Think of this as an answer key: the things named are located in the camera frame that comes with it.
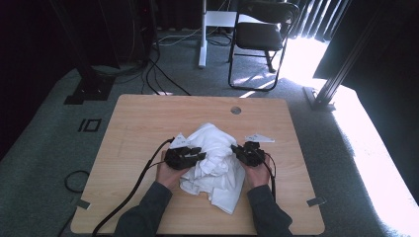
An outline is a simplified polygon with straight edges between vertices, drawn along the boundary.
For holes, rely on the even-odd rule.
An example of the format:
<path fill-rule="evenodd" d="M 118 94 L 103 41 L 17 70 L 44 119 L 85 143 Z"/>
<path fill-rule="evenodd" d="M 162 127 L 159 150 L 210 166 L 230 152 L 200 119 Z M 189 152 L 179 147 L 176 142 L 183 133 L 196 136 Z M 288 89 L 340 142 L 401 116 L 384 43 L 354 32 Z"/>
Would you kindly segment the person's left hand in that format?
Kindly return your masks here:
<path fill-rule="evenodd" d="M 157 166 L 156 182 L 171 190 L 179 184 L 180 178 L 186 172 L 187 169 L 175 170 L 166 163 L 161 163 Z"/>

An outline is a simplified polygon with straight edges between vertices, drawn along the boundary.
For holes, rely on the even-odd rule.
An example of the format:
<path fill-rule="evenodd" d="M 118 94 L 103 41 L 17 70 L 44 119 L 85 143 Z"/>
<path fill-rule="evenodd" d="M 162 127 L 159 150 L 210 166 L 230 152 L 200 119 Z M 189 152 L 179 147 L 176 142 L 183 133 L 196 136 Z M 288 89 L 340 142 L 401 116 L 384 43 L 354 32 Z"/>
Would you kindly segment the black floor tape marks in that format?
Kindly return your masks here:
<path fill-rule="evenodd" d="M 85 118 L 81 121 L 79 132 L 96 132 L 99 130 L 102 120 L 100 118 Z"/>

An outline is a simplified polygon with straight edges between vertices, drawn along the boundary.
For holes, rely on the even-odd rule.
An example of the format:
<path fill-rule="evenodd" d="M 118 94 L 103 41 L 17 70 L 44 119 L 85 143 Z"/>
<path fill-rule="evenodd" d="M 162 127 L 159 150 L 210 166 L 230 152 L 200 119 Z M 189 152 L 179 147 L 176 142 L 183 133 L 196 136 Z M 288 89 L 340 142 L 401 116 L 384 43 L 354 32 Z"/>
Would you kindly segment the white garment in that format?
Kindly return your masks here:
<path fill-rule="evenodd" d="M 207 193 L 212 205 L 232 214 L 245 178 L 245 171 L 231 149 L 237 144 L 235 138 L 212 123 L 204 123 L 187 141 L 192 147 L 201 147 L 206 158 L 182 176 L 180 188 L 195 196 Z"/>

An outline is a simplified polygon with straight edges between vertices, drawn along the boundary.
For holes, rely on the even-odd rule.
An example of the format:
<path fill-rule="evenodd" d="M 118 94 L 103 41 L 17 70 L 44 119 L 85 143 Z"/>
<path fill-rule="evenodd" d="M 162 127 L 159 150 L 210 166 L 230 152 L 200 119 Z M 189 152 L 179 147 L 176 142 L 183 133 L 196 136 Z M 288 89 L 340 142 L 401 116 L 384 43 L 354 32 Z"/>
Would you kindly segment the black folding chair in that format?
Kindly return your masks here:
<path fill-rule="evenodd" d="M 245 0 L 235 16 L 233 35 L 228 55 L 228 85 L 237 90 L 268 92 L 276 88 L 290 33 L 299 18 L 295 3 L 283 0 Z M 236 48 L 262 51 L 262 58 L 275 74 L 269 88 L 238 86 L 232 80 L 235 56 L 257 57 L 257 54 L 236 53 Z"/>

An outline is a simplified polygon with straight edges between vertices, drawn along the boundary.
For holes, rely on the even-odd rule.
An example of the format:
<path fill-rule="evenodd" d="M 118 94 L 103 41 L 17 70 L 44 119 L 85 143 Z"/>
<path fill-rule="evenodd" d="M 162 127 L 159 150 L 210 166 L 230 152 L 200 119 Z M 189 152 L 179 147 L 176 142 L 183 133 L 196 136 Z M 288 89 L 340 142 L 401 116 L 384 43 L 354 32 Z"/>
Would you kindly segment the dark curtain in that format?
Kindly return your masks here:
<path fill-rule="evenodd" d="M 340 71 L 419 203 L 419 0 L 350 0 L 314 76 Z"/>

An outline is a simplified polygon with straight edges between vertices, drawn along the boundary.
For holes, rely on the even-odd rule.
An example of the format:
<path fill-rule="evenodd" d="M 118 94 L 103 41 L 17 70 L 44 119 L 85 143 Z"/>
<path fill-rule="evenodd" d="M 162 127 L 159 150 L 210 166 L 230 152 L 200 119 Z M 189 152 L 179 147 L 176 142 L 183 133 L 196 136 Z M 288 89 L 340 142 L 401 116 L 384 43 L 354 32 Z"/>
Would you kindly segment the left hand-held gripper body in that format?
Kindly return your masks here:
<path fill-rule="evenodd" d="M 195 165 L 191 151 L 189 141 L 182 133 L 179 133 L 169 145 L 164 155 L 164 161 L 169 167 L 175 170 L 191 168 Z"/>

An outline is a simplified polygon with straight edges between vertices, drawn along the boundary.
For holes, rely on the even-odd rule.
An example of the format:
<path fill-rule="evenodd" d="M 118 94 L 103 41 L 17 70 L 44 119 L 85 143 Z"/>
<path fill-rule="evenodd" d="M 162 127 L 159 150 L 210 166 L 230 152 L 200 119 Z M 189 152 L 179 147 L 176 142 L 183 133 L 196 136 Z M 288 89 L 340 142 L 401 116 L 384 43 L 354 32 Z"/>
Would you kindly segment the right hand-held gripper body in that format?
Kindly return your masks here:
<path fill-rule="evenodd" d="M 244 163 L 252 167 L 262 164 L 265 161 L 265 151 L 261 149 L 261 144 L 273 142 L 273 138 L 258 133 L 246 136 L 243 144 Z"/>

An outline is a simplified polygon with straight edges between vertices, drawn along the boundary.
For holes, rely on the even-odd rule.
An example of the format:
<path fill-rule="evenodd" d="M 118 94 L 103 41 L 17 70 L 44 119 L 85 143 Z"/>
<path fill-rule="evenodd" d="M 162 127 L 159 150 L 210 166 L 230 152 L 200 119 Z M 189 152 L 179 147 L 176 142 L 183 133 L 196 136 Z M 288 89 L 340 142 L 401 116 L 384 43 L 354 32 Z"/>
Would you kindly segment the striped curtain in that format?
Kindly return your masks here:
<path fill-rule="evenodd" d="M 299 8 L 291 38 L 331 41 L 351 0 L 287 0 Z"/>

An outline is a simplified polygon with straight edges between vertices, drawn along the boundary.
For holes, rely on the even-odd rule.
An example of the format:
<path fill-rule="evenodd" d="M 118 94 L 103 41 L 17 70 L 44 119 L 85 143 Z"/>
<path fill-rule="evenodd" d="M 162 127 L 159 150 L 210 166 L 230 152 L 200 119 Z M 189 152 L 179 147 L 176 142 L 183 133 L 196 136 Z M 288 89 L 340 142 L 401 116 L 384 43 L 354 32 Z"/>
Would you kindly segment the black stand with base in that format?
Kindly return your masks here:
<path fill-rule="evenodd" d="M 58 22 L 57 31 L 61 35 L 62 43 L 81 77 L 73 94 L 65 99 L 64 104 L 82 105 L 85 101 L 107 101 L 115 77 L 99 75 L 91 66 L 61 0 L 47 0 L 47 3 Z"/>

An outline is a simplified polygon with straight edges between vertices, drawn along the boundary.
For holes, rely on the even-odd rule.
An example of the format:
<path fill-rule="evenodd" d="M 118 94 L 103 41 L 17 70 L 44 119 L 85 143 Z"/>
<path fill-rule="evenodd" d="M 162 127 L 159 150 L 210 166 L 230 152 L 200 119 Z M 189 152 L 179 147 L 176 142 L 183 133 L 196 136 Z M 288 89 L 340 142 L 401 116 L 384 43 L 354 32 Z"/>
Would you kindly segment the person's right hand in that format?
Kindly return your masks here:
<path fill-rule="evenodd" d="M 271 179 L 270 160 L 266 160 L 257 167 L 247 166 L 245 164 L 243 164 L 242 167 L 245 170 L 246 180 L 251 189 L 269 184 Z"/>

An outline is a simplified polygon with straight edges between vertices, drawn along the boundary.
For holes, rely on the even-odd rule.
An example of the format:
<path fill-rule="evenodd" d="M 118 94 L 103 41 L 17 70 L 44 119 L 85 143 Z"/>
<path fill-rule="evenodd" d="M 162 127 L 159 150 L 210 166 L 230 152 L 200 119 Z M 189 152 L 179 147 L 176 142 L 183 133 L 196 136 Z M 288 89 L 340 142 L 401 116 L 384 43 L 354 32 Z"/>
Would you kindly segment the aluminium stand post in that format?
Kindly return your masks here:
<path fill-rule="evenodd" d="M 314 73 L 318 76 L 322 70 L 326 70 L 324 85 L 319 90 L 313 87 L 303 88 L 314 111 L 334 110 L 331 101 L 371 40 L 388 2 L 389 0 L 348 0 L 333 39 Z"/>

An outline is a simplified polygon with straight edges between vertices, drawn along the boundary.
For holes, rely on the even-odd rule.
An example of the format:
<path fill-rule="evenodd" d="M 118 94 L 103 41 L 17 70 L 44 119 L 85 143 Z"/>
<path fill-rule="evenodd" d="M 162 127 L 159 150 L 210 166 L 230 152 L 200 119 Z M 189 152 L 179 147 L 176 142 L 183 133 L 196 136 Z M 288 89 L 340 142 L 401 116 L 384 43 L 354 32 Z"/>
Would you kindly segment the white desk frame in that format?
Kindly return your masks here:
<path fill-rule="evenodd" d="M 202 35 L 201 35 L 201 45 L 200 45 L 200 54 L 198 66 L 201 69 L 204 69 L 207 66 L 207 27 L 222 27 L 222 28 L 232 28 L 235 21 L 235 12 L 229 11 L 209 11 L 207 9 L 208 0 L 202 0 Z"/>

